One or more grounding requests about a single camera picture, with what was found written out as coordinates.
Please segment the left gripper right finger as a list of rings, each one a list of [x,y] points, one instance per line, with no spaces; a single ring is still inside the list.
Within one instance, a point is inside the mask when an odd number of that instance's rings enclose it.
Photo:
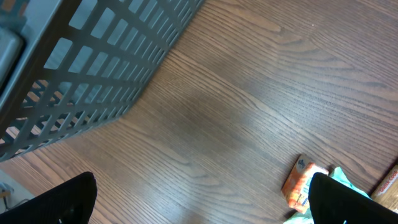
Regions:
[[[397,214],[347,186],[317,172],[308,195],[315,223],[391,223]]]

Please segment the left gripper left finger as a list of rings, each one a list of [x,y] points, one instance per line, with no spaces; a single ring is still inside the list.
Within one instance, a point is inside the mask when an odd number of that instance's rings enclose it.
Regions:
[[[92,172],[80,175],[1,214],[1,224],[88,224],[98,189]]]

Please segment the light blue tissue pack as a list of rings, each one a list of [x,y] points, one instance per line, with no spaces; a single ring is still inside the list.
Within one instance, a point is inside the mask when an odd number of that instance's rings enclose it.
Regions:
[[[370,199],[366,192],[360,190],[348,180],[341,167],[335,167],[329,177]],[[305,213],[295,212],[284,224],[314,224],[314,221],[311,211],[308,209]]]

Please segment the red and tan cracker package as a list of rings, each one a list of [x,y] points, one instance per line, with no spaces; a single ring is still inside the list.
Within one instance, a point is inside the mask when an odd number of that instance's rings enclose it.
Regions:
[[[371,198],[378,204],[397,213],[398,209],[398,168],[397,164],[389,171],[386,177],[372,193]]]

